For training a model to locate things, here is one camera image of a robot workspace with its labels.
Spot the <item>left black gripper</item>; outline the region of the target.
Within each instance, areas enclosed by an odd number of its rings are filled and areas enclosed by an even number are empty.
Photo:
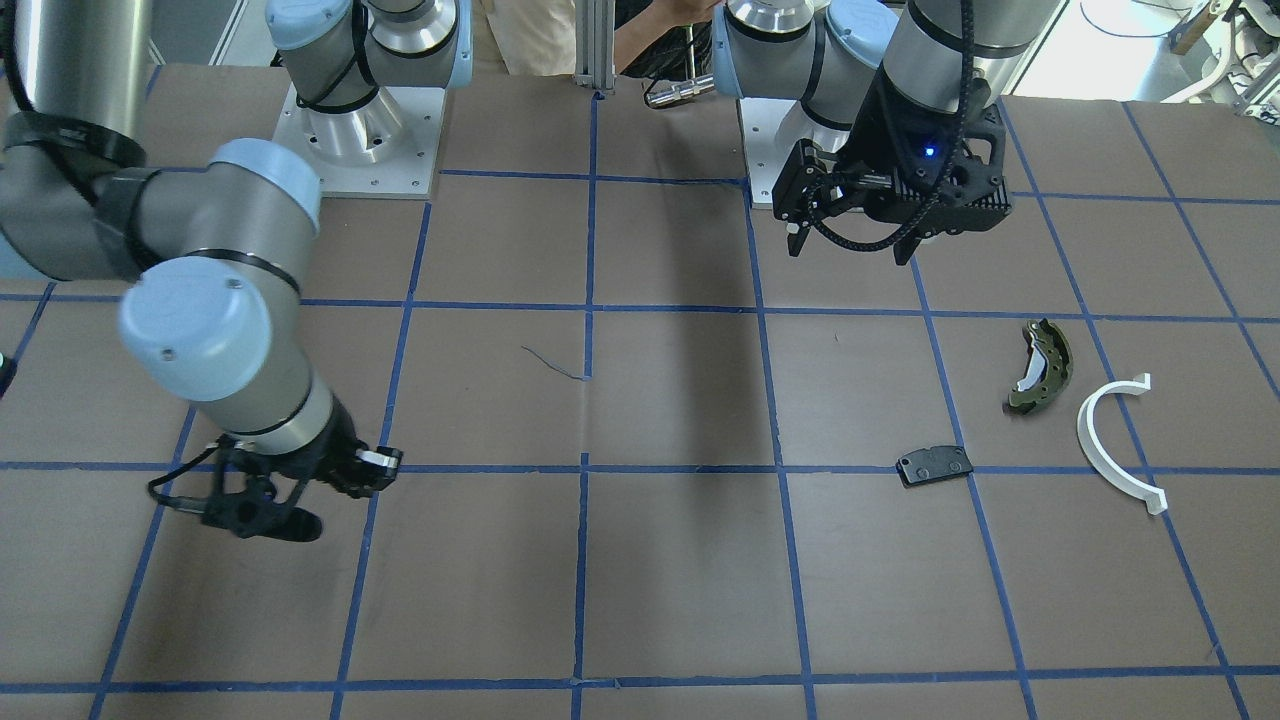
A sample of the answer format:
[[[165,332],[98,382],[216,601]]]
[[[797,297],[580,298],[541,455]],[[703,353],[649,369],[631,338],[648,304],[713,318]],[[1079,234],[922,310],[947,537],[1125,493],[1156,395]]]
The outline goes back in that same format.
[[[975,77],[964,88],[963,117],[920,106],[879,72],[845,145],[826,152],[799,140],[773,188],[773,215],[786,223],[787,252],[797,258],[815,231],[840,247],[856,240],[835,233],[826,219],[859,210],[896,231],[893,247],[906,266],[916,246],[936,234],[991,231],[1012,211],[1004,176],[1006,129],[989,85]]]

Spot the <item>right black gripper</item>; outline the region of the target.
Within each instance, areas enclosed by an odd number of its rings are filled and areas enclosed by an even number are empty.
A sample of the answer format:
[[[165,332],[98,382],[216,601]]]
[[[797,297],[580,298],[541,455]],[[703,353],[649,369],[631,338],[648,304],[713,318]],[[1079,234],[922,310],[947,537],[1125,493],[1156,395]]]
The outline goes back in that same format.
[[[371,498],[396,480],[403,456],[399,448],[370,448],[362,442],[349,413],[335,398],[317,434],[287,454],[268,455],[221,436],[200,521],[242,539],[315,541],[323,533],[323,520],[300,506],[311,480],[351,498]]]

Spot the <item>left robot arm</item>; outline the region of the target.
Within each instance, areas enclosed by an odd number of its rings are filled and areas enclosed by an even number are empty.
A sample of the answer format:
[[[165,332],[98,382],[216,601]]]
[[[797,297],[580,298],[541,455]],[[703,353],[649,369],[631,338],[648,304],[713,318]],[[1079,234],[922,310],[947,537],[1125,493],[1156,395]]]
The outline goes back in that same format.
[[[996,102],[1059,1],[726,1],[712,22],[717,90],[790,101],[768,193],[797,256],[810,234],[905,265],[938,234],[1012,211]]]

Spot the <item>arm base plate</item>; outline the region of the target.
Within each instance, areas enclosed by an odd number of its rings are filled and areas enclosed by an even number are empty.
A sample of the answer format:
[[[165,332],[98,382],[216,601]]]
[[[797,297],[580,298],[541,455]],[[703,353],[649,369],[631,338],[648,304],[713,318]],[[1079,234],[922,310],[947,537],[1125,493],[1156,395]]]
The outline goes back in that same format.
[[[771,97],[740,99],[739,118],[751,205],[772,209],[772,191],[806,118],[799,100]]]
[[[448,92],[383,87],[343,114],[302,108],[289,87],[271,140],[305,159],[326,197],[428,200]]]

